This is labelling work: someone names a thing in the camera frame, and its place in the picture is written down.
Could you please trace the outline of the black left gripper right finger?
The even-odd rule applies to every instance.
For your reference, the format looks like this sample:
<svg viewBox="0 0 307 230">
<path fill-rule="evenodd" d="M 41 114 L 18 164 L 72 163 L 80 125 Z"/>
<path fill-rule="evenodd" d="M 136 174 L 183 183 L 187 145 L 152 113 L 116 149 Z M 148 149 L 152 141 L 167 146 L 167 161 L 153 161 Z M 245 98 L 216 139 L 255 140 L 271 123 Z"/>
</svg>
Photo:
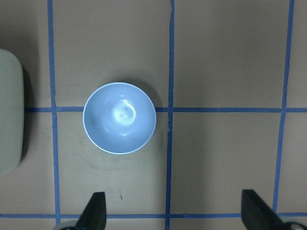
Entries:
<svg viewBox="0 0 307 230">
<path fill-rule="evenodd" d="M 252 189 L 241 193 L 241 219 L 247 230 L 287 230 L 288 226 Z"/>
</svg>

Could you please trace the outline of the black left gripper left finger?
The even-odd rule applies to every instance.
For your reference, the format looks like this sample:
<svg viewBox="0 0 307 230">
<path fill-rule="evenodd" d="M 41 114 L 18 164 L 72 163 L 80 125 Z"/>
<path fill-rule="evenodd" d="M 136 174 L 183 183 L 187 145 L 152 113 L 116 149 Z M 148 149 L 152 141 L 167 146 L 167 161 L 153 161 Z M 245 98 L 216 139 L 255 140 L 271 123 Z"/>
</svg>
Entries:
<svg viewBox="0 0 307 230">
<path fill-rule="evenodd" d="M 93 193 L 78 219 L 77 230 L 104 230 L 106 227 L 106 196 L 104 192 Z"/>
</svg>

